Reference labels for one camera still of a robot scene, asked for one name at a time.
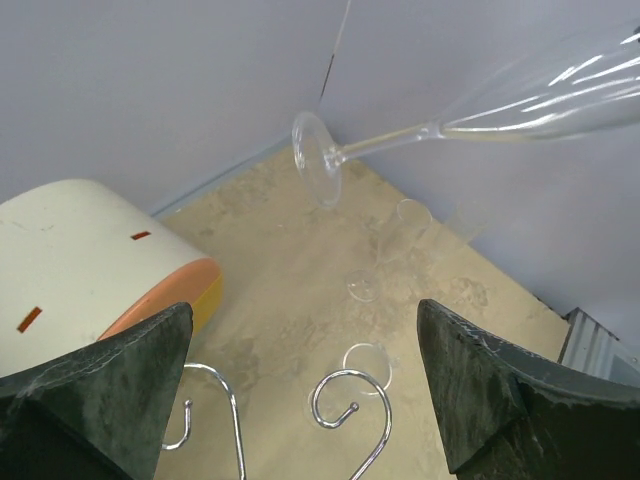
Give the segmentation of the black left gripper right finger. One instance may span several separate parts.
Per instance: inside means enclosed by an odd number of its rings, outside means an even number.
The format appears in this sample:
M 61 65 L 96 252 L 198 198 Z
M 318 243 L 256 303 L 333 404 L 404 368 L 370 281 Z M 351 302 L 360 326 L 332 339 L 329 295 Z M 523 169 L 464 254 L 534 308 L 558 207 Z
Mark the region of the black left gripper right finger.
M 550 361 L 432 299 L 417 337 L 459 479 L 636 479 L 639 390 Z

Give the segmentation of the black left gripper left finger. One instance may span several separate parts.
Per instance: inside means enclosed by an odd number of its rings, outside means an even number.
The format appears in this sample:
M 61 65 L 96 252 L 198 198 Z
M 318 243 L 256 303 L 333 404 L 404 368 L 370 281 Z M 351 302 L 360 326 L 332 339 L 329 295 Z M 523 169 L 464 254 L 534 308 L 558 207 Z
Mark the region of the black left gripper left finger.
M 181 302 L 1 379 L 4 479 L 151 479 L 193 333 Z

